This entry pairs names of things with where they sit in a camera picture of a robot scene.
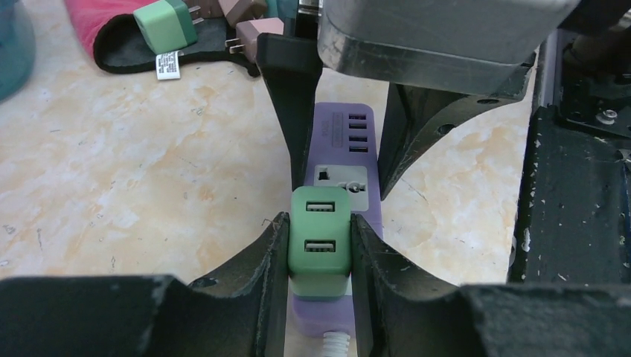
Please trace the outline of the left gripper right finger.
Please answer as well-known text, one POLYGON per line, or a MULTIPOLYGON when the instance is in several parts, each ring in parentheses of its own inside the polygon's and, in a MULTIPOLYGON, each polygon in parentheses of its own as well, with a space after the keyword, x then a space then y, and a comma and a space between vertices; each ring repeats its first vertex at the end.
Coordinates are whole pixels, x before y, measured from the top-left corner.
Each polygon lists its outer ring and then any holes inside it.
POLYGON ((454 286, 350 219, 360 356, 628 356, 630 288, 454 286))

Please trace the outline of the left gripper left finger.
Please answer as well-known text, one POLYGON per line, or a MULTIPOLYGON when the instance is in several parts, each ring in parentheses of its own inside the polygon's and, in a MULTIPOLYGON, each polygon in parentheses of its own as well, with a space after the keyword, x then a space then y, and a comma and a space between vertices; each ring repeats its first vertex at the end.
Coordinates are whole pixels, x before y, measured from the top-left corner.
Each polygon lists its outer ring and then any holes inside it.
POLYGON ((282 356, 289 215, 220 267, 1 281, 3 356, 282 356))

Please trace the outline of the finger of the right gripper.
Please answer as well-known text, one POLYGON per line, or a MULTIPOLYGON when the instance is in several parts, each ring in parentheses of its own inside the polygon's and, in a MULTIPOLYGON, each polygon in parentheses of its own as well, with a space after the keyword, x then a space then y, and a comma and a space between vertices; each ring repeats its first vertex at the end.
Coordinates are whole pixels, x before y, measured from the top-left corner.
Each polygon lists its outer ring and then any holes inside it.
POLYGON ((262 33, 256 60, 289 152, 295 190, 307 172, 315 95, 323 69, 316 41, 262 33))
POLYGON ((452 129, 492 109, 524 99, 532 53, 489 95, 462 94, 391 83, 378 155, 380 198, 385 199, 404 172, 452 129))

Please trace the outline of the pink plug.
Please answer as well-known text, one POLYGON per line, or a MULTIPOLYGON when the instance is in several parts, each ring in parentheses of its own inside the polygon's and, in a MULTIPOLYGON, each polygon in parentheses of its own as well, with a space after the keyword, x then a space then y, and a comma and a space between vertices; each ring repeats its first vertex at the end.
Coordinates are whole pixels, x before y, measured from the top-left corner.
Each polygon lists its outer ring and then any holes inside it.
POLYGON ((268 9, 266 0, 219 0, 218 3, 232 28, 240 22, 261 18, 268 9))
POLYGON ((251 63, 256 63, 257 38, 262 33, 282 34, 284 23, 281 19, 265 18, 239 22, 235 26, 236 36, 225 41, 230 54, 243 54, 251 63))

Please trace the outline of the purple power strip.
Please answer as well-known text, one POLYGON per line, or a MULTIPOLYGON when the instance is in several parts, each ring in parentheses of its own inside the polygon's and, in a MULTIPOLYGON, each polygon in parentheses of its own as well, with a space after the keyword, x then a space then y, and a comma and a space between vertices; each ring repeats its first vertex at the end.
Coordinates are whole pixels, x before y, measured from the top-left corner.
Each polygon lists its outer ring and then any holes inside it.
MULTIPOLYGON (((370 106, 315 105, 307 172, 301 186, 345 190, 351 216, 359 214, 378 237, 383 236, 374 112, 370 106)), ((296 326, 306 336, 322 338, 335 332, 351 337, 355 333, 350 276, 342 297, 306 300, 292 292, 291 306, 296 326)))

